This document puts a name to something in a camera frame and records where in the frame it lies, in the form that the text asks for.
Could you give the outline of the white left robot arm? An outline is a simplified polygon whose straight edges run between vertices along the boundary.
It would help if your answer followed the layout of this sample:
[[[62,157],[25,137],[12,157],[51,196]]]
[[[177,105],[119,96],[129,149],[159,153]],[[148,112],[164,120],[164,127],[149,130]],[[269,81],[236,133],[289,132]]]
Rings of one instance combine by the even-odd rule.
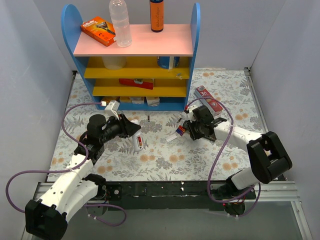
[[[123,113],[110,118],[91,116],[69,162],[72,170],[61,174],[39,199],[25,206],[26,231],[43,240],[60,240],[71,218],[89,200],[108,199],[112,191],[106,179],[90,171],[105,143],[116,137],[132,138],[135,151],[142,150],[141,128],[138,120],[128,120]]]

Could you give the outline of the white and red remote control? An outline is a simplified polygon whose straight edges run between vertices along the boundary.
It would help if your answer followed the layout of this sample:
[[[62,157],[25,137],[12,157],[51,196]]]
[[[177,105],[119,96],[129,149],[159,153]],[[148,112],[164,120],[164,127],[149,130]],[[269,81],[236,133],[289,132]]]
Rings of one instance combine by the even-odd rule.
[[[143,138],[141,135],[142,127],[139,125],[139,121],[137,119],[133,119],[131,122],[136,125],[133,130],[134,134],[131,136],[133,148],[135,152],[140,152],[144,147]]]

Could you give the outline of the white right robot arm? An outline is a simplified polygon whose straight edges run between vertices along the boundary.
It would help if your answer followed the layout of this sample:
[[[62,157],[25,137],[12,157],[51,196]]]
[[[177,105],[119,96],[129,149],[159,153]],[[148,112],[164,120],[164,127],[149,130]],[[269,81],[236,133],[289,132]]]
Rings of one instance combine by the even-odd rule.
[[[245,188],[258,183],[268,184],[292,168],[293,163],[276,133],[258,133],[233,126],[225,118],[214,118],[204,105],[189,106],[185,112],[188,120],[183,127],[192,140],[204,137],[227,140],[248,154],[250,167],[240,170],[226,181],[226,192],[230,198],[237,199],[243,195]]]

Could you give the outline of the white battery cover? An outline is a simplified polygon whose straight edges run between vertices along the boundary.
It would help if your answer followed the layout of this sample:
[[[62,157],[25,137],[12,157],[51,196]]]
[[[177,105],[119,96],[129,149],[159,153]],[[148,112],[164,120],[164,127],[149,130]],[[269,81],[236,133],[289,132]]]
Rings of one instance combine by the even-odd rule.
[[[170,136],[168,136],[168,137],[166,138],[166,141],[167,141],[167,142],[171,142],[171,141],[175,140],[177,137],[178,137],[177,135],[172,134],[172,135],[170,135]]]

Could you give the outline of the red yellow battery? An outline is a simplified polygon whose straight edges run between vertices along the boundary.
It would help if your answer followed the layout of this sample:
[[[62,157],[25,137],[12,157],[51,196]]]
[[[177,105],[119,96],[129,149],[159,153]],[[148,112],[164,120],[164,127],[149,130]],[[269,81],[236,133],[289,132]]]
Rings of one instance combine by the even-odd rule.
[[[181,131],[186,132],[186,129],[184,127],[182,127],[181,125],[179,125],[177,129],[180,129]]]

